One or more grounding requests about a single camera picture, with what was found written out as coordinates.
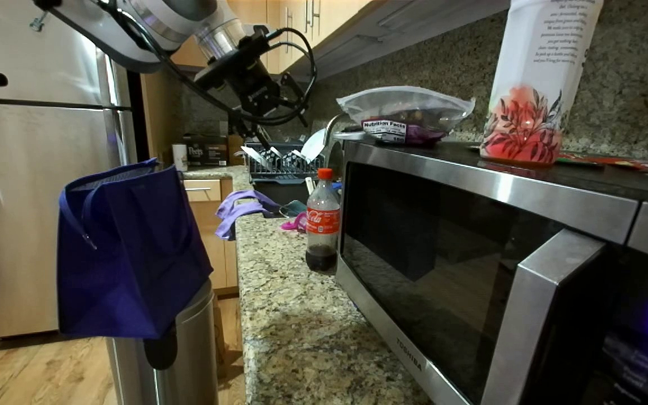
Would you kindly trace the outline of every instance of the blue cloth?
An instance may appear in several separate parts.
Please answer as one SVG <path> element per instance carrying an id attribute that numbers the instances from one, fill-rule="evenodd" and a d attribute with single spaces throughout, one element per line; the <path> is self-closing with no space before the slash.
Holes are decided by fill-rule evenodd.
<path id="1" fill-rule="evenodd" d="M 242 216 L 250 216 L 250 214 L 270 214 L 270 212 L 280 212 L 280 204 L 264 195 L 257 189 L 239 189 L 233 191 L 217 209 L 217 216 L 221 219 L 218 227 L 217 227 L 217 237 L 221 239 L 234 239 L 234 223 Z"/>
<path id="2" fill-rule="evenodd" d="M 162 338 L 212 266 L 175 169 L 121 167 L 59 195 L 59 324 L 67 335 Z"/>

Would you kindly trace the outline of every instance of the microwave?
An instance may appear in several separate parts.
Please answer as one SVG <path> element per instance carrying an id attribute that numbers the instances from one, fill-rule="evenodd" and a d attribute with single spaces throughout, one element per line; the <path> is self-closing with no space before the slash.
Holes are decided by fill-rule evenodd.
<path id="1" fill-rule="evenodd" d="M 435 403 L 648 403 L 648 178 L 347 151 L 336 281 Z"/>

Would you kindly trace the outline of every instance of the stainless steel refrigerator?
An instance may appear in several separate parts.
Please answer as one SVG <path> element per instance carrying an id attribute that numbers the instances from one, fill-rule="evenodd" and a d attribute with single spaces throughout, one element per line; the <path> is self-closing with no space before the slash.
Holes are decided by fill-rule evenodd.
<path id="1" fill-rule="evenodd" d="M 56 195 L 135 154 L 127 69 L 0 0 L 0 338 L 56 330 Z"/>

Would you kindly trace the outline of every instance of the trash can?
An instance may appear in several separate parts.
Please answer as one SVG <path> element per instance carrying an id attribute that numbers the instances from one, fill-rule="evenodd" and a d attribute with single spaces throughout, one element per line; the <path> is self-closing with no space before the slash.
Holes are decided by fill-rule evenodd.
<path id="1" fill-rule="evenodd" d="M 119 405 L 217 405 L 212 281 L 162 339 L 109 338 Z"/>

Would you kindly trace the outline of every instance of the dish rack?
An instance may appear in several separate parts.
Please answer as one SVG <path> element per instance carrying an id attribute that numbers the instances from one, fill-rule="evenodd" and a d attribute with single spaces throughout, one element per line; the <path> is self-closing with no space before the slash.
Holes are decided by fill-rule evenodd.
<path id="1" fill-rule="evenodd" d="M 272 146 L 270 151 L 259 154 L 270 167 L 250 159 L 253 183 L 305 184 L 305 178 L 316 178 L 318 169 L 325 167 L 322 155 L 307 163 L 300 146 Z"/>

